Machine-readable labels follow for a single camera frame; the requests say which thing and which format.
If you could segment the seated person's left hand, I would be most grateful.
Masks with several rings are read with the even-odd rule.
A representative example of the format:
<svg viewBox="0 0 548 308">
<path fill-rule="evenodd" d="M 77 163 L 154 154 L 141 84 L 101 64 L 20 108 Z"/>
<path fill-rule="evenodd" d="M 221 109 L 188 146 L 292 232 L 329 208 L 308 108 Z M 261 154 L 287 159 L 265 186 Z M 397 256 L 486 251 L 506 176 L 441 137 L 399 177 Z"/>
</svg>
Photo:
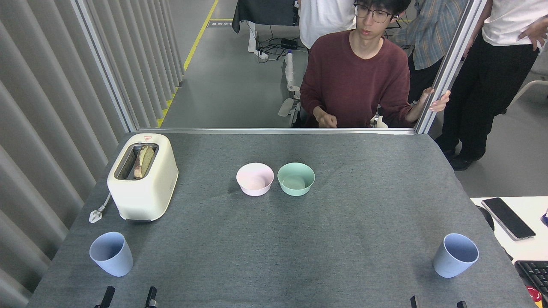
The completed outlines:
<svg viewBox="0 0 548 308">
<path fill-rule="evenodd" d="M 417 102 L 417 107 L 425 107 L 427 97 L 432 94 L 435 91 L 434 88 L 429 87 L 425 90 L 423 90 L 421 97 L 419 98 L 419 101 Z M 439 100 L 435 100 L 428 106 L 428 110 L 433 111 L 435 113 L 438 113 L 445 109 L 446 104 L 450 101 L 450 90 L 446 90 L 444 95 L 441 96 Z"/>
</svg>

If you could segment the standing person's hand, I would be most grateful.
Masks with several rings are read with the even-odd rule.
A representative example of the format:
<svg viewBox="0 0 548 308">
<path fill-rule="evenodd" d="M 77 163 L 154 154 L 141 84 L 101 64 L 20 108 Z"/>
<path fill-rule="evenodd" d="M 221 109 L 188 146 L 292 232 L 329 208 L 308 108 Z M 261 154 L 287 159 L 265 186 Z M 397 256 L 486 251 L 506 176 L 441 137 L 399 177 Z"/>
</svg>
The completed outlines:
<svg viewBox="0 0 548 308">
<path fill-rule="evenodd" d="M 528 37 L 532 43 L 533 51 L 536 51 L 539 46 L 543 47 L 545 44 L 548 31 L 547 27 L 548 16 L 543 16 L 534 23 L 531 23 L 522 33 L 520 33 L 518 40 Z"/>
</svg>

